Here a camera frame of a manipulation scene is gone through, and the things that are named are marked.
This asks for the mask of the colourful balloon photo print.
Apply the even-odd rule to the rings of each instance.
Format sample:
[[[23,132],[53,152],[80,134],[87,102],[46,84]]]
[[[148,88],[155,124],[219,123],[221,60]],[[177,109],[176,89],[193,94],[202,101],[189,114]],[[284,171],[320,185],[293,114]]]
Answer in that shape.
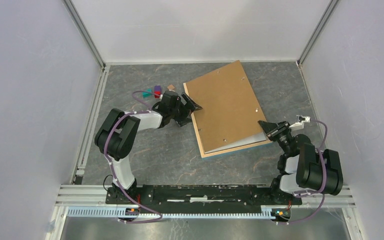
[[[253,143],[263,142],[266,140],[267,140],[267,138],[266,138],[265,133],[260,132],[258,134],[243,138],[243,139],[238,140],[236,142],[229,143],[225,146],[221,146],[221,147],[215,148],[213,150],[206,151],[205,154],[223,151],[223,150],[227,150],[227,149],[232,149],[232,148],[236,148],[236,147],[241,147],[241,146],[245,146],[245,145],[249,145],[249,144],[253,144]]]

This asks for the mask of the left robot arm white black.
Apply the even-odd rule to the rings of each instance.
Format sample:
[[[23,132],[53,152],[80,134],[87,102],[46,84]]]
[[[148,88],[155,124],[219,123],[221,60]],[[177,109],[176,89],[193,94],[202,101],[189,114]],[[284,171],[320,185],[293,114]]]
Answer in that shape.
[[[178,94],[167,90],[156,97],[158,101],[148,105],[146,110],[111,109],[94,138],[94,144],[108,162],[113,184],[119,188],[117,196],[125,204],[131,204],[137,198],[137,181],[129,158],[137,133],[161,129],[171,121],[182,127],[192,122],[192,113],[202,110],[202,106],[184,92]]]

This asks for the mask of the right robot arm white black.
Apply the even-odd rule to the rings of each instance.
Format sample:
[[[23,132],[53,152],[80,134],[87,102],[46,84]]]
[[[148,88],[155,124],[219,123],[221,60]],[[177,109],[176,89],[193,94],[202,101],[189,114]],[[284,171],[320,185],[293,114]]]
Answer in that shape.
[[[344,184],[339,153],[316,147],[305,134],[292,135],[306,123],[315,122],[309,116],[299,115],[297,121],[278,123],[259,120],[266,137],[278,143],[283,154],[277,162],[280,174],[273,179],[269,199],[275,204],[294,201],[314,194],[338,195]]]

